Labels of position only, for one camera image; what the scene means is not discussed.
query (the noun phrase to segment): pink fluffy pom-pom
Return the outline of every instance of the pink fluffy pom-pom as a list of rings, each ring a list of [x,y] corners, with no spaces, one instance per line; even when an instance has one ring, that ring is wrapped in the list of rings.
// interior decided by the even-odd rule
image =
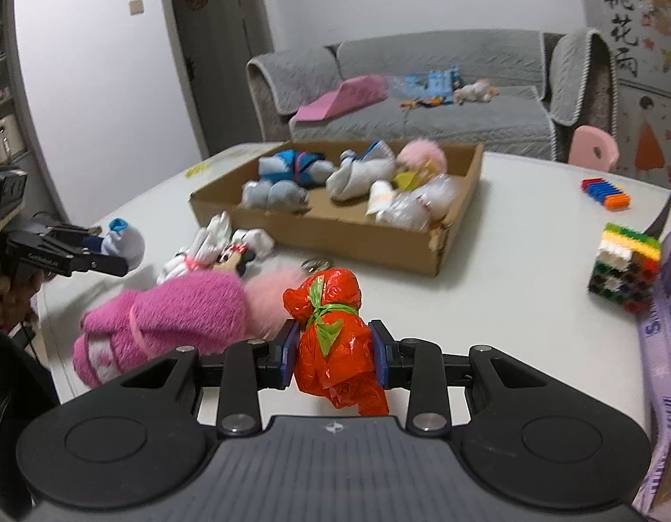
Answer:
[[[298,287],[306,278],[300,266],[282,267],[246,281],[248,323],[246,339],[272,340],[290,316],[282,304],[282,293]]]
[[[414,139],[396,157],[396,161],[407,170],[416,170],[431,163],[437,172],[447,172],[447,157],[439,145],[430,139]]]

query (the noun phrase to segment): gray sofa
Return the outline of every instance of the gray sofa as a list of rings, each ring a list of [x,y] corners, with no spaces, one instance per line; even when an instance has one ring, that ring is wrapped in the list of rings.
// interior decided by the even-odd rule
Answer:
[[[418,74],[458,64],[464,83],[490,78],[489,104],[407,110],[400,97],[317,123],[299,106],[361,74]],[[524,30],[459,30],[347,41],[254,57],[246,66],[265,141],[433,137],[483,141],[486,151],[567,160],[580,125],[615,136],[615,65],[594,30],[568,36]]]

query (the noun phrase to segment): green ribbon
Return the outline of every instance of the green ribbon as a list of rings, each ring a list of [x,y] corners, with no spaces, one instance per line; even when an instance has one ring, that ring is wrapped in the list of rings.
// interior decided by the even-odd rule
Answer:
[[[348,306],[347,304],[321,304],[321,296],[324,293],[324,276],[320,275],[316,277],[314,282],[309,285],[309,301],[314,307],[314,312],[312,313],[309,321],[306,323],[308,328],[316,322],[316,334],[317,339],[319,340],[319,345],[321,347],[321,352],[324,354],[324,357],[329,354],[331,346],[336,342],[336,338],[340,333],[342,328],[342,320],[333,322],[333,324],[324,324],[323,316],[330,311],[340,310],[346,311],[350,314],[358,315],[357,310]]]

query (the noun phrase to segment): purple ribbon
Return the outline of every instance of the purple ribbon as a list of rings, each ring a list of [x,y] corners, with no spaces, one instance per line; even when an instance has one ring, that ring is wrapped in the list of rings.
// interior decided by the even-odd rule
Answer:
[[[671,210],[671,192],[646,234],[660,237]],[[662,243],[662,265],[652,286],[648,310],[637,316],[645,388],[657,422],[655,443],[648,474],[643,479],[633,506],[648,514],[662,481],[671,446],[671,231]]]

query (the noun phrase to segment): lego block structure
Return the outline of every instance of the lego block structure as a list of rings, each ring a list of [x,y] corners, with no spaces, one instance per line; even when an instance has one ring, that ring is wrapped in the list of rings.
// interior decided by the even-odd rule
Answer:
[[[587,288],[637,314],[650,304],[650,287],[659,273],[660,258],[657,239],[608,223]]]
[[[604,179],[584,179],[582,190],[607,210],[622,210],[631,205],[631,197],[620,187]]]

